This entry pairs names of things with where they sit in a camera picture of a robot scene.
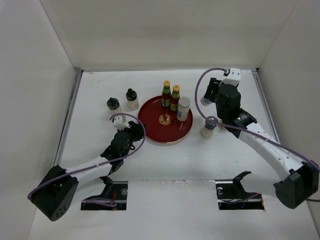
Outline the blue label peppercorn jar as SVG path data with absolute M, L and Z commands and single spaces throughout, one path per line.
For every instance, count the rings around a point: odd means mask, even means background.
M 209 99 L 206 99 L 206 98 L 204 98 L 204 97 L 202 97 L 201 99 L 200 99 L 200 102 L 201 102 L 201 104 L 203 105 L 203 106 L 209 106 L 209 105 L 211 105 L 213 102 L 212 101 L 210 101 Z

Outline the blue label jar silver lid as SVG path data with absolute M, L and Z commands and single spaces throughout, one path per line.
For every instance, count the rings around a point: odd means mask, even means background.
M 184 122 L 188 118 L 191 101 L 188 97 L 181 97 L 178 101 L 177 119 Z

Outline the chrome top grinder jar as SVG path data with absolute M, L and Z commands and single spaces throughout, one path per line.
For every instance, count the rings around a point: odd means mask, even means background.
M 217 122 L 218 119 L 214 116 L 209 116 L 208 118 L 206 118 L 204 126 L 200 131 L 201 136 L 205 139 L 210 139 L 213 136 L 214 130 L 218 125 Z

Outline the sauce bottle yellow cap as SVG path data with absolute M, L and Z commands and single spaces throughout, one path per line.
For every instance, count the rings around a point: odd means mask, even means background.
M 163 107 L 169 108 L 171 100 L 171 82 L 165 80 L 163 82 L 162 94 L 161 94 L 161 105 Z
M 180 86 L 174 85 L 170 98 L 170 110 L 176 112 L 178 110 L 178 103 L 180 99 Z

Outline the black cap spice jar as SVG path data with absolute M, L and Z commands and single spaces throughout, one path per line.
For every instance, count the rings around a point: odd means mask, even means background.
M 221 125 L 221 124 L 223 123 L 222 120 L 220 119 L 218 122 L 219 122 L 218 127 L 219 127 L 221 130 L 226 131 L 226 128 L 225 128 L 223 125 Z

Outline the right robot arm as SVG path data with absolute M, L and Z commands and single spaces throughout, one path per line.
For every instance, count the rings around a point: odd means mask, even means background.
M 312 160 L 272 140 L 250 113 L 241 108 L 239 81 L 211 78 L 204 99 L 215 104 L 220 125 L 255 150 L 277 173 L 274 179 L 249 177 L 244 171 L 236 176 L 232 192 L 238 198 L 259 190 L 295 209 L 319 189 L 320 168 Z

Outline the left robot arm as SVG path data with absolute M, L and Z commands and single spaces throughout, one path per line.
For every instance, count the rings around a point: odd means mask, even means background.
M 135 147 L 134 143 L 144 143 L 145 139 L 146 125 L 130 121 L 128 127 L 116 132 L 110 145 L 96 159 L 71 168 L 52 167 L 27 199 L 50 221 L 60 219 L 71 206 L 78 188 L 96 179 L 108 180 L 109 175 L 122 167 L 125 158 L 142 147 Z

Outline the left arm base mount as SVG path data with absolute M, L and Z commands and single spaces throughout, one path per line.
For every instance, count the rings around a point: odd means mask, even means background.
M 90 194 L 81 201 L 82 211 L 125 211 L 129 183 L 127 181 L 113 181 L 103 176 L 94 181 L 99 184 L 98 191 Z

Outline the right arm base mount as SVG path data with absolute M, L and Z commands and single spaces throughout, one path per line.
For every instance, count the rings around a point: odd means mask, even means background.
M 244 171 L 233 179 L 217 180 L 215 182 L 217 204 L 221 211 L 264 210 L 264 201 L 260 193 L 246 192 L 241 180 L 249 175 Z

